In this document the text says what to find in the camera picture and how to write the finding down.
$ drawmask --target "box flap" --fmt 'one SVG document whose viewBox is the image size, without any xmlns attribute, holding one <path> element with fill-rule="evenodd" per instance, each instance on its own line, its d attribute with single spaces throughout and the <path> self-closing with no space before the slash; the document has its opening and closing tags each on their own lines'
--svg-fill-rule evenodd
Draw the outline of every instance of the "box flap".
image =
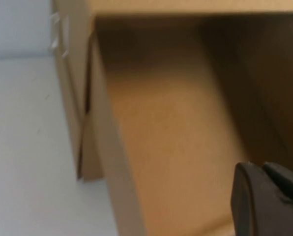
<svg viewBox="0 0 293 236">
<path fill-rule="evenodd" d="M 93 13 L 238 13 L 293 11 L 293 0 L 87 0 Z"/>
</svg>

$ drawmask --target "cardboard edge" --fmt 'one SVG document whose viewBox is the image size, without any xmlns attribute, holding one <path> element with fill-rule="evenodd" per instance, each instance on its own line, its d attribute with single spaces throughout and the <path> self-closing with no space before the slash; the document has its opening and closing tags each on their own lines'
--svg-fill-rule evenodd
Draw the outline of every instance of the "cardboard edge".
<svg viewBox="0 0 293 236">
<path fill-rule="evenodd" d="M 92 132 L 107 180 L 120 236 L 146 236 L 142 210 L 129 160 L 115 123 L 106 88 L 98 39 L 93 36 Z"/>
</svg>

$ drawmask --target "white table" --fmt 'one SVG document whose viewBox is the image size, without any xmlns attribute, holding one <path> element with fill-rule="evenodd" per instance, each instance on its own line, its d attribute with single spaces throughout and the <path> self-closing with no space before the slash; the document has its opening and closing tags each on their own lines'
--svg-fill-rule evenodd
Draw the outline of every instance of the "white table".
<svg viewBox="0 0 293 236">
<path fill-rule="evenodd" d="M 116 236 L 105 181 L 76 182 L 52 57 L 0 60 L 0 236 Z"/>
</svg>

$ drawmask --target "box bottom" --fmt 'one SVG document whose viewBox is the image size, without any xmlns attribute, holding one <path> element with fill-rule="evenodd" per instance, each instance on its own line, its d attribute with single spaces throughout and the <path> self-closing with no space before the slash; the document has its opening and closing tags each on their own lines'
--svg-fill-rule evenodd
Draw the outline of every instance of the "box bottom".
<svg viewBox="0 0 293 236">
<path fill-rule="evenodd" d="M 147 235 L 233 232 L 236 163 L 290 165 L 239 60 L 196 29 L 110 31 L 99 40 Z"/>
</svg>

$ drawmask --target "cardboard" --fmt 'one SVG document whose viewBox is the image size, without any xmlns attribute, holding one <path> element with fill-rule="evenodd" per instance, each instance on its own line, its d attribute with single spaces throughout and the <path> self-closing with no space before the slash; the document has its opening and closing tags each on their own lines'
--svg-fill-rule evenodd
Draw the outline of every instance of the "cardboard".
<svg viewBox="0 0 293 236">
<path fill-rule="evenodd" d="M 231 234 L 235 164 L 293 169 L 293 1 L 56 3 L 79 175 L 104 174 L 119 235 Z"/>
</svg>

